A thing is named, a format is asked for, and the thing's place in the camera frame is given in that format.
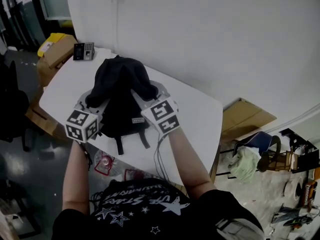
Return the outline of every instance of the black chair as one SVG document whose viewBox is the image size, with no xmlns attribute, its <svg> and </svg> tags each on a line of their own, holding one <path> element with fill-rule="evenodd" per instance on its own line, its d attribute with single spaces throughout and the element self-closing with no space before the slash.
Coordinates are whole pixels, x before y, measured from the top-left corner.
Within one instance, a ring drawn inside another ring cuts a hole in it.
<svg viewBox="0 0 320 240">
<path fill-rule="evenodd" d="M 14 138 L 22 139 L 23 150 L 30 151 L 26 146 L 26 129 L 30 125 L 25 116 L 29 107 L 27 95 L 18 89 L 15 62 L 12 61 L 8 68 L 0 64 L 0 140 L 11 143 Z"/>
<path fill-rule="evenodd" d="M 268 152 L 269 147 L 276 144 L 276 152 L 273 154 L 273 158 L 270 160 L 270 153 Z M 259 154 L 261 156 L 261 159 L 258 162 L 257 170 L 264 173 L 267 169 L 270 163 L 277 157 L 277 155 L 281 151 L 281 141 L 278 136 L 271 136 L 264 131 L 259 131 L 247 138 L 244 138 L 241 141 L 238 141 L 233 149 L 225 150 L 220 152 L 220 154 L 228 153 L 233 151 L 232 156 L 235 156 L 237 154 L 238 148 L 241 146 L 246 146 L 250 148 L 259 148 Z M 228 175 L 230 174 L 230 171 L 223 172 L 223 173 L 217 173 L 216 176 L 221 175 Z"/>
</svg>

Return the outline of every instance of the forearm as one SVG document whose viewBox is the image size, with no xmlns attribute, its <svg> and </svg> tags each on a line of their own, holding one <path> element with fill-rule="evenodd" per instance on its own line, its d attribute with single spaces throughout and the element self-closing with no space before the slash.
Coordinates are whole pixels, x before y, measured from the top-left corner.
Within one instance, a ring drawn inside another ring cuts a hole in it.
<svg viewBox="0 0 320 240">
<path fill-rule="evenodd" d="M 169 140 L 179 175 L 188 194 L 197 199 L 206 191 L 215 189 L 205 166 L 183 130 L 178 128 L 170 132 Z"/>
<path fill-rule="evenodd" d="M 62 210 L 65 209 L 75 209 L 86 215 L 90 212 L 88 161 L 75 141 L 72 143 L 63 181 Z"/>
</svg>

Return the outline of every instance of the person's right arm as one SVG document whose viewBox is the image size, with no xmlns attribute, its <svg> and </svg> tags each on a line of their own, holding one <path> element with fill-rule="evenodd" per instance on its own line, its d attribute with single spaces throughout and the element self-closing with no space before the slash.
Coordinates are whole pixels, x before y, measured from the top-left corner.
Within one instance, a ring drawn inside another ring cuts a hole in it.
<svg viewBox="0 0 320 240">
<path fill-rule="evenodd" d="M 215 190 L 205 166 L 182 128 L 175 129 L 168 136 L 179 175 L 189 196 L 198 199 L 207 191 Z"/>
</svg>

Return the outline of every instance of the table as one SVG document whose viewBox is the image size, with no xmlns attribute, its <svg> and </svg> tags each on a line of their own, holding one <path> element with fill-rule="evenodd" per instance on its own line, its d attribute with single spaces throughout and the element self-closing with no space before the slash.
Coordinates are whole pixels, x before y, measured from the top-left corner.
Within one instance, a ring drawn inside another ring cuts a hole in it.
<svg viewBox="0 0 320 240">
<path fill-rule="evenodd" d="M 39 102 L 40 107 L 64 125 L 80 96 L 94 87 L 99 66 L 105 59 L 115 56 L 108 49 L 95 48 L 92 61 L 74 61 L 70 58 L 45 89 Z M 221 135 L 222 105 L 214 98 L 168 75 L 147 66 L 145 69 L 150 80 L 162 83 L 177 102 L 180 125 L 209 172 Z M 149 127 L 145 136 L 150 144 L 148 149 L 145 149 L 138 134 L 123 136 L 123 155 L 118 155 L 114 138 L 103 135 L 88 142 L 129 165 L 157 175 L 154 153 L 158 144 L 158 132 Z M 160 153 L 170 181 L 182 185 L 168 138 L 162 142 Z"/>
</svg>

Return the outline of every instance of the black bag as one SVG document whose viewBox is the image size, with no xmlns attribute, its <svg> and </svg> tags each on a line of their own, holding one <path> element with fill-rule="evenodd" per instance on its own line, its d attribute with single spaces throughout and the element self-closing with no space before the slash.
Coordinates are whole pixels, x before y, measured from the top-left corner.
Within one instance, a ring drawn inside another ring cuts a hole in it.
<svg viewBox="0 0 320 240">
<path fill-rule="evenodd" d="M 139 133 L 145 148 L 150 147 L 145 137 L 149 124 L 142 117 L 131 89 L 145 101 L 157 98 L 158 89 L 151 85 L 144 65 L 135 59 L 117 56 L 104 60 L 96 72 L 91 94 L 86 98 L 87 106 L 93 108 L 110 99 L 103 113 L 100 132 L 115 138 L 119 155 L 124 153 L 121 136 Z"/>
</svg>

